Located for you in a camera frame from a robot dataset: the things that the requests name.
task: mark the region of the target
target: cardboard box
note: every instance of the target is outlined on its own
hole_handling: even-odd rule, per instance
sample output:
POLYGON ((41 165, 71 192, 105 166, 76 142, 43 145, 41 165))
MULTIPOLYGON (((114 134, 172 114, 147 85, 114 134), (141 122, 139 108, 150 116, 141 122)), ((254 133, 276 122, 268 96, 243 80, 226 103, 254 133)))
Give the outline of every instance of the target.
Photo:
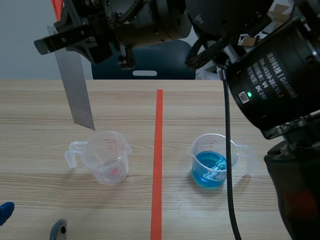
MULTIPOLYGON (((271 33, 274 30, 281 27, 286 21, 290 19, 293 6, 286 6, 281 4, 276 4, 273 11, 269 11, 269 16, 272 18, 272 23, 267 27, 266 32, 271 33)), ((259 42, 264 39, 267 35, 259 34, 259 42)), ((239 45, 243 47, 252 47, 255 45, 256 37, 250 37, 247 34, 244 34, 240 37, 239 45)))

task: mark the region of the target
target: white wall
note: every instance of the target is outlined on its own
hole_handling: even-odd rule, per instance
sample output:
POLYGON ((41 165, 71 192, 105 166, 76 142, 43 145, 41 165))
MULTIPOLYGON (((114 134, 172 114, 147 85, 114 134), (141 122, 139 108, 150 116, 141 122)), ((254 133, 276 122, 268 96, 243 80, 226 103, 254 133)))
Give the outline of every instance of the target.
MULTIPOLYGON (((55 20, 50 0, 0 0, 0 79, 61 78, 55 55, 40 55, 34 46, 55 20)), ((197 39, 192 31, 185 41, 192 46, 197 39)), ((82 65, 92 79, 90 62, 83 57, 82 65)))

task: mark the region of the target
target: empty measuring cup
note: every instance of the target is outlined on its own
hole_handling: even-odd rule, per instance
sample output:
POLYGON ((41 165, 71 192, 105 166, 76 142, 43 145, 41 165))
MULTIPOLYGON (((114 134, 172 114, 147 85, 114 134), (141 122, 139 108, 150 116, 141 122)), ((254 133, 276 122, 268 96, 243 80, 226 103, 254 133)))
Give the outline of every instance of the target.
POLYGON ((101 184, 117 184, 128 174, 128 155, 132 148, 120 133, 115 131, 101 132, 88 141, 74 141, 64 158, 69 167, 77 167, 76 154, 81 156, 83 163, 92 171, 101 184))
MULTIPOLYGON (((192 175, 205 188, 216 188, 227 178, 226 137, 219 134, 205 134, 198 137, 188 153, 193 157, 192 175)), ((234 168, 240 159, 247 159, 247 169, 256 169, 252 150, 245 145, 231 141, 231 161, 234 168)))

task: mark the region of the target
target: blue-filled cup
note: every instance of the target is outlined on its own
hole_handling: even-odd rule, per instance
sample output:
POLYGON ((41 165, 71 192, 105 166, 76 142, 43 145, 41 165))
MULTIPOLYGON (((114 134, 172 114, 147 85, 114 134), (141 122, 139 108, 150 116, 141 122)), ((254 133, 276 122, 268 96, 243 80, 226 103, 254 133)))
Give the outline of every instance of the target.
MULTIPOLYGON (((205 134, 198 137, 188 149, 192 156, 192 175, 204 188, 217 188, 227 179, 226 137, 220 134, 205 134)), ((256 170, 253 151, 246 145, 237 145, 231 141, 232 169, 240 159, 247 159, 247 170, 256 170)))

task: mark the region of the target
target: cup handle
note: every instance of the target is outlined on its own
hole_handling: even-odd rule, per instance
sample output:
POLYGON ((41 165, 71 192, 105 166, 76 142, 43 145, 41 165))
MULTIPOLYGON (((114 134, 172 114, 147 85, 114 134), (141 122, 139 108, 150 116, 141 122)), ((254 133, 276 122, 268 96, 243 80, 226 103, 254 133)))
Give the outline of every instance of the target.
POLYGON ((126 146, 126 152, 129 155, 130 153, 132 153, 132 147, 130 147, 129 145, 126 146))
POLYGON ((68 163, 69 168, 75 169, 77 167, 76 154, 84 154, 87 143, 86 141, 74 141, 70 143, 69 150, 64 153, 64 159, 68 163))
POLYGON ((254 150, 247 145, 238 145, 238 153, 241 158, 246 158, 246 170, 249 174, 253 174, 257 170, 257 158, 254 150))

